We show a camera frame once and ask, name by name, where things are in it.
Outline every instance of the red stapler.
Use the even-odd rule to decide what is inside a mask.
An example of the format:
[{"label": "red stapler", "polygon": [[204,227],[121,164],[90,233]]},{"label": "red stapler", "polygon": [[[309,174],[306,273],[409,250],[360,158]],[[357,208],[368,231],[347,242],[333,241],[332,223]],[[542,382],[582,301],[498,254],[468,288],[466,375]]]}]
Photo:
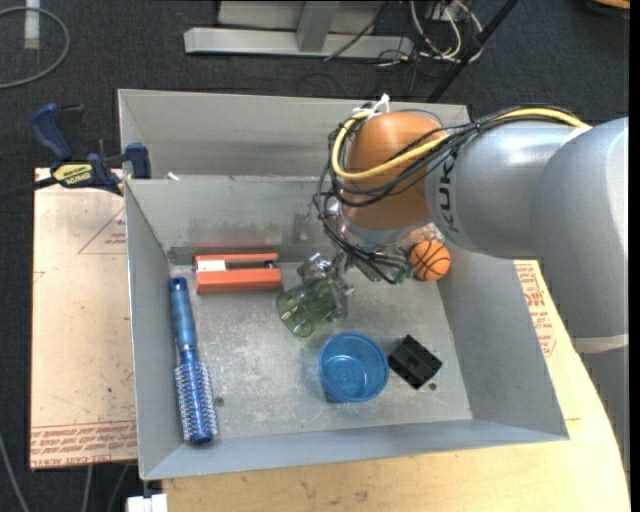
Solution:
[{"label": "red stapler", "polygon": [[196,292],[276,290],[282,283],[277,259],[275,252],[195,256]]}]

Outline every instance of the wooden table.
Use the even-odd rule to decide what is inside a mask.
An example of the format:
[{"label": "wooden table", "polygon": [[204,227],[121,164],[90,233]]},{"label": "wooden table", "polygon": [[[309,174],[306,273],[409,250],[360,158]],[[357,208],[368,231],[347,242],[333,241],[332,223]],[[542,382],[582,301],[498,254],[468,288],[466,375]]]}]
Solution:
[{"label": "wooden table", "polygon": [[[39,194],[31,467],[135,458],[122,200],[95,191]],[[629,510],[625,473],[599,397],[537,267],[523,265],[521,281],[532,316],[549,313],[544,318],[550,324],[544,320],[538,334],[570,440],[167,480],[162,488],[169,510]],[[49,304],[51,289],[59,296],[73,284],[69,276],[75,280],[82,272],[95,279],[92,286],[74,285],[73,301]],[[74,318],[64,329],[47,320],[56,314],[55,304]],[[98,332],[103,324],[109,327],[109,343]]]}]

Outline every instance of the orange ball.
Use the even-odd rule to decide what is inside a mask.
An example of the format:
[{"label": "orange ball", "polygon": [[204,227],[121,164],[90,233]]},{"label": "orange ball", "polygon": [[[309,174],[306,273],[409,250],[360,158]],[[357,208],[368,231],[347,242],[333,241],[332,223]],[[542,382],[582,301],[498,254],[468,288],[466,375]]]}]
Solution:
[{"label": "orange ball", "polygon": [[416,245],[409,261],[413,265],[413,274],[423,281],[437,281],[445,276],[451,266],[449,251],[441,242],[427,240]]}]

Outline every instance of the yellow cable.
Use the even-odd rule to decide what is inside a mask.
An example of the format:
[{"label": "yellow cable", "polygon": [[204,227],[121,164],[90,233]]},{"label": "yellow cable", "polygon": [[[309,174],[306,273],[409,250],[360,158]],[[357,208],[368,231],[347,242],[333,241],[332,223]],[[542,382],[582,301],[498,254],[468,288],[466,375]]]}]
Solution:
[{"label": "yellow cable", "polygon": [[520,110],[514,110],[513,112],[509,112],[508,114],[503,114],[498,117],[498,119],[504,119],[506,117],[521,117],[521,116],[544,116],[551,117],[553,119],[557,119],[558,121],[562,121],[565,124],[570,126],[575,126],[576,128],[588,128],[589,125],[580,121],[577,117],[573,117],[569,114],[565,114],[564,112],[559,112],[558,110],[552,110],[549,108],[522,108]]},{"label": "yellow cable", "polygon": [[[403,153],[402,155],[394,158],[393,160],[389,160],[388,162],[385,162],[384,164],[380,164],[376,167],[373,167],[371,169],[368,169],[366,171],[360,172],[360,173],[351,173],[351,172],[347,172],[345,171],[341,166],[340,166],[340,149],[342,147],[342,143],[344,142],[344,139],[347,135],[347,133],[349,132],[349,129],[360,119],[363,119],[365,117],[370,116],[373,113],[372,110],[365,110],[365,111],[361,111],[361,112],[357,112],[356,114],[354,114],[351,118],[349,118],[344,125],[341,127],[341,129],[338,131],[338,134],[336,136],[336,140],[335,143],[333,145],[333,151],[331,152],[331,167],[333,168],[334,172],[336,173],[336,175],[340,176],[343,179],[348,179],[351,181],[363,181],[367,178],[370,178],[372,176],[377,176],[378,174],[382,174],[383,172],[386,172],[390,169],[392,169],[393,167],[397,166],[397,165],[401,165],[406,163],[409,160],[412,160],[414,158],[419,158],[423,155],[425,155],[426,153],[428,153],[429,151],[431,151],[433,148],[435,148],[436,146],[438,146],[441,142],[443,142],[444,140],[446,140],[447,138],[449,138],[449,135],[442,135],[440,137],[438,137],[435,140],[429,141],[425,144],[423,144],[422,146],[418,146],[415,149],[412,149],[411,151],[407,151],[406,153]],[[503,114],[501,116],[499,116],[497,119],[504,119],[504,118],[509,118],[509,117],[523,117],[523,116],[528,116],[528,115],[537,115],[537,116],[543,116],[543,117],[550,117],[553,119],[557,119],[559,121],[562,121],[570,126],[575,126],[576,128],[586,128],[589,127],[588,124],[580,121],[579,119],[569,115],[569,114],[565,114],[563,112],[559,112],[557,110],[552,110],[552,109],[546,109],[546,108],[524,108],[524,109],[520,109],[520,110],[515,110],[513,112],[509,112],[508,114]]]}]

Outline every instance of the blue cup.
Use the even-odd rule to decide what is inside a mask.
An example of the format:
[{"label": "blue cup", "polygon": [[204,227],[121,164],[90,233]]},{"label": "blue cup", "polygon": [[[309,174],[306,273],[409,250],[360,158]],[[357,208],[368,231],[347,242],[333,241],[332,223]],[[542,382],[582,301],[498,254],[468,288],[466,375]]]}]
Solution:
[{"label": "blue cup", "polygon": [[365,402],[380,394],[389,379],[389,363],[369,336],[344,332],[320,352],[320,382],[331,402]]}]

